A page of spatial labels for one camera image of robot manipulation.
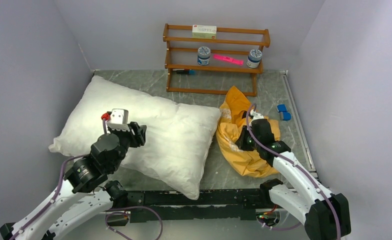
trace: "yellow bag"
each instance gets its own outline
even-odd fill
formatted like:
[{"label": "yellow bag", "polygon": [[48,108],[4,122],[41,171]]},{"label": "yellow bag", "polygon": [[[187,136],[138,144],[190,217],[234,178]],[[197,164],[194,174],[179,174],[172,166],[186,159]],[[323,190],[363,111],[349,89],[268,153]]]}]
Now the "yellow bag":
[{"label": "yellow bag", "polygon": [[[235,142],[242,132],[242,127],[246,125],[246,118],[243,113],[251,106],[251,102],[235,86],[230,88],[225,96],[224,103],[219,107],[221,117],[216,129],[216,139],[219,148],[225,159],[242,176],[264,178],[271,174],[278,173],[267,162],[260,158],[258,152],[240,150]],[[277,120],[268,119],[271,131],[276,141],[280,140],[280,128]]]}]

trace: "white cushion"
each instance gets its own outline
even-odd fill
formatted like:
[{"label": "white cushion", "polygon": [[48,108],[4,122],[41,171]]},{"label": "white cushion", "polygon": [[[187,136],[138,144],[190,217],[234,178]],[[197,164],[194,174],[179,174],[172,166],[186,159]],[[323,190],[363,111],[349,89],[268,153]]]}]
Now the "white cushion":
[{"label": "white cushion", "polygon": [[65,156],[88,154],[103,134],[102,114],[112,109],[126,109],[128,122],[147,125],[146,144],[130,148],[121,166],[160,179],[189,199],[198,199],[220,110],[177,104],[94,76],[49,150]]}]

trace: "pink object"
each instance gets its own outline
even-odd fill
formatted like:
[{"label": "pink object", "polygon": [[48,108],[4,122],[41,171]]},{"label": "pink object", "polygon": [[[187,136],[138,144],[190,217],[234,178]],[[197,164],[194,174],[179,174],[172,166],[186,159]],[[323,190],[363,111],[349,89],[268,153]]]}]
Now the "pink object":
[{"label": "pink object", "polygon": [[218,60],[223,61],[223,62],[228,62],[228,63],[231,63],[231,64],[236,64],[236,65],[240,65],[240,66],[243,65],[243,60],[234,59],[234,58],[229,57],[229,56],[222,56],[222,55],[214,54],[213,58],[214,59],[218,59]]}]

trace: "purple cable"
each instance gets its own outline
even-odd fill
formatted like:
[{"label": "purple cable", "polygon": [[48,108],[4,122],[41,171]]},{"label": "purple cable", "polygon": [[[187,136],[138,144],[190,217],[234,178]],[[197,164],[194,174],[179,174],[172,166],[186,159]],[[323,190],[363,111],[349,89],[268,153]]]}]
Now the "purple cable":
[{"label": "purple cable", "polygon": [[106,134],[108,131],[106,130],[106,120],[103,119],[103,133]]},{"label": "purple cable", "polygon": [[115,211],[115,212],[112,212],[112,213],[108,214],[108,215],[105,217],[104,223],[105,223],[106,227],[107,227],[109,230],[113,231],[114,233],[120,235],[121,237],[123,237],[123,238],[125,238],[125,239],[127,239],[127,240],[132,240],[131,238],[129,238],[128,236],[126,236],[126,235],[123,234],[122,232],[117,231],[117,230],[115,230],[113,227],[111,227],[111,226],[108,225],[108,218],[109,218],[110,216],[112,216],[112,215],[123,215],[123,216],[127,216],[127,214],[126,214],[125,212],[120,212],[120,211],[127,211],[127,210],[131,210],[131,209],[146,209],[146,210],[149,210],[149,211],[151,211],[153,214],[156,215],[156,217],[157,217],[157,219],[159,220],[159,223],[160,223],[160,232],[159,232],[159,235],[157,236],[157,238],[156,238],[155,240],[159,240],[159,238],[160,238],[161,235],[162,235],[162,232],[164,231],[164,224],[162,223],[161,216],[159,216],[159,214],[158,214],[155,210],[153,210],[152,208],[147,207],[147,206],[129,206],[129,207],[124,207],[124,208],[111,208],[111,209],[109,209],[109,211]]},{"label": "purple cable", "polygon": [[[65,173],[65,167],[67,165],[67,163],[69,161],[72,161],[74,159],[78,159],[78,158],[82,158],[85,155],[80,155],[80,156],[74,156],[71,157],[67,160],[65,160],[62,163],[62,166],[60,167],[60,175],[59,175],[59,181],[57,182],[57,187],[56,187],[56,191],[54,192],[53,197],[51,198],[52,200],[56,200],[56,198],[59,195],[59,192],[61,191],[62,188],[62,182],[63,182],[63,178],[64,178],[64,173]],[[37,212],[37,214],[35,216],[33,216],[28,222],[26,222],[22,227],[19,228],[19,231],[17,231],[12,237],[9,238],[9,240],[14,240],[16,237],[18,237],[18,235],[20,234],[20,231],[26,229],[29,225],[31,225],[36,219],[38,219],[44,212],[46,212],[46,210],[50,207],[50,205],[52,205],[52,203],[49,201],[39,212]]]},{"label": "purple cable", "polygon": [[[251,127],[249,126],[249,114],[251,112],[253,108],[253,111],[255,111],[257,109],[257,104],[253,103],[249,109],[246,112],[246,126],[247,126],[247,130],[250,134],[250,136],[253,138],[253,140],[255,141],[256,144],[258,144],[259,146],[261,146],[263,149],[267,150],[268,152],[274,154],[277,157],[280,157],[284,160],[286,160],[287,162],[289,162],[290,164],[294,164],[294,162],[292,160],[290,160],[289,158],[279,154],[278,152],[275,152],[271,149],[269,149],[268,147],[264,146],[262,143],[260,143],[260,141],[255,137],[254,133],[252,132]],[[314,185],[314,187],[316,189],[319,189],[319,186],[317,185],[317,183],[315,182],[315,180],[313,179],[312,175],[309,174],[309,172],[307,172],[303,167],[296,165],[296,168],[299,169],[308,179],[309,181],[311,181],[312,185]],[[321,196],[324,198],[325,202],[327,203],[327,205],[330,207],[331,212],[333,213],[333,217],[334,217],[334,221],[336,223],[336,231],[337,231],[337,240],[341,240],[341,226],[339,223],[339,218],[338,218],[338,214],[335,210],[335,208],[333,207],[332,203],[330,202],[330,200],[327,198],[326,194],[320,190],[319,194],[321,194]],[[276,231],[286,231],[286,230],[290,230],[290,229],[294,229],[297,228],[299,225],[301,225],[301,223],[299,222],[298,224],[291,226],[291,227],[287,227],[287,228],[272,228],[272,230],[276,230]]]}]

